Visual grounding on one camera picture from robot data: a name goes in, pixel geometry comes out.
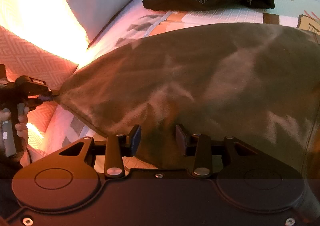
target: finger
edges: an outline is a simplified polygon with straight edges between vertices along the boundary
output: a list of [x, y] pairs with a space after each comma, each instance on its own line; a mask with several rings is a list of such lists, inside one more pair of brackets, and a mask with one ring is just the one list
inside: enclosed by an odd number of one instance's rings
[[7, 121], [10, 118], [10, 113], [0, 111], [0, 121]]
[[25, 123], [17, 123], [15, 127], [17, 131], [28, 130], [28, 127]]
[[24, 107], [23, 114], [27, 115], [29, 111], [30, 111], [29, 107]]
[[25, 123], [25, 124], [28, 123], [28, 117], [26, 115], [20, 115], [18, 117], [18, 120], [19, 120], [20, 123]]
[[28, 144], [28, 131], [27, 130], [17, 131], [17, 135], [20, 138], [23, 138], [25, 140], [25, 142]]

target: bed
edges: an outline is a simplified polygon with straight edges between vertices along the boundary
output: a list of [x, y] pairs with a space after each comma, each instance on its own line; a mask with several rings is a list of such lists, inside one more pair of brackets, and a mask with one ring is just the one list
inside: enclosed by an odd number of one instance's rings
[[[90, 42], [90, 45], [85, 53], [81, 53], [81, 57], [77, 57], [78, 66], [75, 74], [94, 60], [117, 48], [128, 44], [135, 47], [141, 38], [201, 25], [259, 23], [295, 27], [315, 34], [320, 33], [320, 2], [315, 0], [274, 0], [274, 9], [250, 9], [234, 5], [210, 11], [188, 12], [148, 10], [143, 7], [142, 1], [131, 0], [102, 30], [101, 23], [100, 26], [90, 26], [87, 29], [88, 37], [83, 38], [83, 33], [79, 32], [82, 40]], [[75, 15], [85, 26], [88, 20]], [[30, 132], [29, 145], [41, 150], [42, 155], [47, 155], [85, 136], [94, 137], [95, 141], [105, 140], [105, 137], [90, 129], [70, 111], [57, 105], [45, 133]], [[103, 160], [104, 157], [97, 157], [95, 169], [99, 172], [103, 170]], [[155, 168], [138, 158], [124, 157], [124, 165], [127, 172], [130, 168]]]

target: human hand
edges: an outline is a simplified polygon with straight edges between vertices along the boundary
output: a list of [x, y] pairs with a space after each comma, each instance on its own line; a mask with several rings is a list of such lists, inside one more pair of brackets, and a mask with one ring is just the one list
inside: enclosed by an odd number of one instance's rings
[[[27, 149], [28, 138], [29, 138], [28, 137], [28, 127], [27, 127], [27, 123], [28, 123], [27, 114], [28, 114], [28, 112], [29, 112], [29, 107], [25, 107], [23, 115], [20, 115], [18, 117], [20, 123], [17, 123], [15, 125], [16, 130], [17, 130], [17, 135], [22, 140], [22, 145], [23, 145], [24, 152]], [[2, 122], [3, 121], [7, 121], [9, 118], [10, 118], [10, 113], [4, 113], [2, 110], [0, 110], [0, 151], [1, 152], [5, 152], [3, 135], [2, 135]], [[22, 156], [23, 156], [23, 153], [20, 154], [18, 157], [14, 158], [13, 160], [18, 162], [18, 161], [20, 161]]]

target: mattress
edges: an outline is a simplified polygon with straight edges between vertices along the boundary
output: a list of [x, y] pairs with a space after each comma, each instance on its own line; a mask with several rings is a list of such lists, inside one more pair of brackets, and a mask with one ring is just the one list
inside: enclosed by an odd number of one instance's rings
[[[207, 12], [155, 12], [145, 9], [142, 0], [133, 0], [109, 24], [98, 40], [87, 50], [78, 70], [100, 56], [131, 44], [134, 48], [143, 37], [163, 32], [206, 24], [226, 22], [253, 22], [284, 25], [320, 33], [320, 2], [315, 0], [275, 0], [275, 9], [248, 9], [240, 6]], [[69, 111], [58, 106], [40, 149], [50, 154], [82, 138], [94, 137], [95, 141], [105, 140], [82, 123]], [[95, 169], [103, 171], [103, 158], [97, 157]], [[137, 158], [124, 157], [124, 165], [130, 168], [154, 168]]]

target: screw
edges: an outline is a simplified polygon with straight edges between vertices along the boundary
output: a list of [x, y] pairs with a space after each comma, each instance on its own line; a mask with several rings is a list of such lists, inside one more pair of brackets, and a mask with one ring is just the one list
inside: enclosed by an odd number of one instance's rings
[[210, 173], [210, 170], [207, 168], [197, 168], [195, 169], [195, 174], [196, 175], [208, 175]]
[[162, 173], [157, 173], [156, 174], [156, 178], [163, 178], [164, 177], [164, 174], [162, 174]]
[[22, 222], [25, 226], [31, 226], [33, 224], [33, 220], [31, 220], [30, 218], [24, 218]]
[[285, 226], [293, 226], [296, 223], [294, 218], [289, 218], [285, 221]]
[[122, 169], [120, 168], [109, 168], [107, 170], [107, 174], [109, 175], [120, 175], [122, 173]]

